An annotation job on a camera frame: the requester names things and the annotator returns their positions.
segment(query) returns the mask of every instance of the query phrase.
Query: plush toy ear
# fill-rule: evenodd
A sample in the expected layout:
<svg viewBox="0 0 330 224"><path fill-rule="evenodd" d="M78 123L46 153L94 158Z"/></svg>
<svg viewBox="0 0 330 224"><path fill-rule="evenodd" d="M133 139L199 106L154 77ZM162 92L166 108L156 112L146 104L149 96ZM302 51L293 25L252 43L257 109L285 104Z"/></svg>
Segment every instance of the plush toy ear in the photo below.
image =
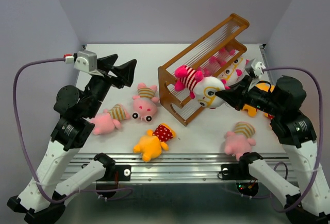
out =
<svg viewBox="0 0 330 224"><path fill-rule="evenodd" d="M203 80L204 76L203 76L203 72L202 71L196 71L195 73L195 80L197 82L200 82L201 80Z"/></svg>
<svg viewBox="0 0 330 224"><path fill-rule="evenodd" d="M148 136L152 136L153 135L153 131L152 130L148 130L147 132L146 132L146 134L148 135Z"/></svg>
<svg viewBox="0 0 330 224"><path fill-rule="evenodd" d="M157 86L156 85L152 85L149 87L152 91L156 92L157 91Z"/></svg>
<svg viewBox="0 0 330 224"><path fill-rule="evenodd" d="M119 130L122 128L122 125L120 124L120 122L117 119L113 119L113 124Z"/></svg>
<svg viewBox="0 0 330 224"><path fill-rule="evenodd" d="M189 96L190 96L191 99L195 99L195 97L196 97L195 94L194 94L193 92L190 92L190 93L189 93Z"/></svg>
<svg viewBox="0 0 330 224"><path fill-rule="evenodd" d="M247 142L251 145L251 146L256 146L256 140L254 140L253 138L248 138Z"/></svg>
<svg viewBox="0 0 330 224"><path fill-rule="evenodd" d="M229 137L229 136L232 136L232 135L235 135L235 133L232 132L232 131L228 131L228 132L226 133L226 135L225 135L225 138L227 138L227 137Z"/></svg>
<svg viewBox="0 0 330 224"><path fill-rule="evenodd" d="M174 75L177 78L183 78L183 77L187 76L187 74L188 74L188 71L184 65L177 68L174 72Z"/></svg>
<svg viewBox="0 0 330 224"><path fill-rule="evenodd" d="M225 47L222 47L220 50L219 50L219 53L224 53L226 51Z"/></svg>
<svg viewBox="0 0 330 224"><path fill-rule="evenodd" d="M157 103L157 102L159 102L159 98L158 98L158 97L153 97L153 98L151 99L151 101L152 101L153 103Z"/></svg>
<svg viewBox="0 0 330 224"><path fill-rule="evenodd" d="M174 89L178 92L182 91L183 89L185 89L185 85L182 83L182 81L177 80L176 84L174 85Z"/></svg>
<svg viewBox="0 0 330 224"><path fill-rule="evenodd" d="M209 62L210 63L216 63L218 60L215 56L210 57Z"/></svg>
<svg viewBox="0 0 330 224"><path fill-rule="evenodd" d="M241 70L236 70L237 76L241 76L243 74L243 71Z"/></svg>
<svg viewBox="0 0 330 224"><path fill-rule="evenodd" d="M143 82L138 84L138 89L145 88L145 87L146 87L146 85Z"/></svg>
<svg viewBox="0 0 330 224"><path fill-rule="evenodd" d="M231 56L233 56L233 55L235 55L235 50L234 49L232 49L230 52L229 52L229 55L231 55Z"/></svg>

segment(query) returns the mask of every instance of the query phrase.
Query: white backdrop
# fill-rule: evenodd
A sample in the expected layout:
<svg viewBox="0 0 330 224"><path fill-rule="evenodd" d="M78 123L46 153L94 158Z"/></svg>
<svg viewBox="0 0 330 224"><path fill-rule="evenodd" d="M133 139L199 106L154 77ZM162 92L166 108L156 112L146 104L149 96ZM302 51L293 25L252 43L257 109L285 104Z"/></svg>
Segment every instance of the white backdrop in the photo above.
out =
<svg viewBox="0 0 330 224"><path fill-rule="evenodd" d="M243 43L266 43L291 0L60 0L83 43L193 42L235 12Z"/></svg>
<svg viewBox="0 0 330 224"><path fill-rule="evenodd" d="M58 0L0 0L0 222L24 223L6 206L31 179L20 148L12 105L12 85L25 63L77 51L79 40ZM43 158L59 115L53 111L58 90L73 84L71 65L53 63L23 71L18 105L26 147L35 167Z"/></svg>
<svg viewBox="0 0 330 224"><path fill-rule="evenodd" d="M309 69L321 85L325 130L321 162L328 182L330 182L329 16L329 0L293 0L266 46L270 66L293 65ZM305 73L294 71L274 72L274 78L281 73L294 76L303 83L307 98L302 111L311 118L318 131L318 96L313 81Z"/></svg>

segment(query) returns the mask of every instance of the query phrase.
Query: pink plush toy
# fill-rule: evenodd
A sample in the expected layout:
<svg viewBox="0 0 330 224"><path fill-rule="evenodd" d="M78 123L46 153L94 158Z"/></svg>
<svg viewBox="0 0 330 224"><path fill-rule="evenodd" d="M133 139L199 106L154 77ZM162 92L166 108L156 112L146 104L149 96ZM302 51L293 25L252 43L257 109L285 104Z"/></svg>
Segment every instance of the pink plush toy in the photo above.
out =
<svg viewBox="0 0 330 224"><path fill-rule="evenodd" d="M141 118L147 122L153 119L157 112L156 103L159 102L159 98L155 97L156 92L156 85L147 87L144 83L138 84L138 95L133 96L134 119Z"/></svg>
<svg viewBox="0 0 330 224"><path fill-rule="evenodd" d="M95 124L92 131L94 135L111 133L115 128L121 129L120 120L129 119L130 115L121 104L116 104L112 109L104 109L90 120Z"/></svg>
<svg viewBox="0 0 330 224"><path fill-rule="evenodd" d="M175 71L178 78L174 88L176 91L189 89L191 99L196 99L202 107L214 109L224 103L216 96L217 91L229 89L216 77L204 77L202 71L196 71L189 66L180 66Z"/></svg>
<svg viewBox="0 0 330 224"><path fill-rule="evenodd" d="M256 141L251 138L255 133L252 125L246 122L238 122L235 125L234 132L229 131L225 135L224 152L227 155L236 156L236 160L247 152L252 151L252 146L256 145Z"/></svg>

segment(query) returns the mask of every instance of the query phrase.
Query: yellow plush toy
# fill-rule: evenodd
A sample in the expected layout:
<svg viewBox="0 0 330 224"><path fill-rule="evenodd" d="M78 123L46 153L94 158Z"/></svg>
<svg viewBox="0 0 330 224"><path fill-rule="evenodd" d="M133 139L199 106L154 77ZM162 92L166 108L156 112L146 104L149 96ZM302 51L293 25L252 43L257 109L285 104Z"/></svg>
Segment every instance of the yellow plush toy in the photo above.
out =
<svg viewBox="0 0 330 224"><path fill-rule="evenodd" d="M169 150L166 142L176 137L176 133L167 124L160 124L155 131L148 130L146 134L133 149L134 153L142 153L144 162L160 156L162 149Z"/></svg>

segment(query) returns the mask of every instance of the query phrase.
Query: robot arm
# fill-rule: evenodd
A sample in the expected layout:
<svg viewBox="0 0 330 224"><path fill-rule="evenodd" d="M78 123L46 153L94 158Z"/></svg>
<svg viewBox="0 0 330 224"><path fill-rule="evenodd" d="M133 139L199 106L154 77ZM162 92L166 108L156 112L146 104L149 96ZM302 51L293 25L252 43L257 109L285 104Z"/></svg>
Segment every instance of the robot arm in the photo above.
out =
<svg viewBox="0 0 330 224"><path fill-rule="evenodd" d="M25 213L29 224L55 223L65 211L75 193L94 181L113 173L115 161L106 154L98 154L85 168L61 182L62 174L72 158L84 146L94 128L86 118L97 114L111 86L118 89L133 83L137 60L114 66L118 55L96 58L90 51L65 55L66 63L91 74L84 90L68 85L56 96L54 110L60 114L48 144L46 154L27 187L11 197L7 205L15 212ZM109 71L116 76L108 75Z"/></svg>
<svg viewBox="0 0 330 224"><path fill-rule="evenodd" d="M246 75L229 90L219 91L216 95L236 110L241 110L247 104L274 116L270 125L292 163L300 192L286 180L280 179L258 154L244 154L239 165L245 174L260 179L288 209L305 192L315 172L318 149L316 134L311 121L299 110L306 97L302 84L295 78L283 76L272 92L260 90L255 87L254 79L259 76L255 73L263 67L259 65L255 68L255 65L251 61L246 66L249 76ZM315 174L315 181L308 188L301 204L288 212L283 210L292 223L327 223L330 220L330 188L321 166Z"/></svg>

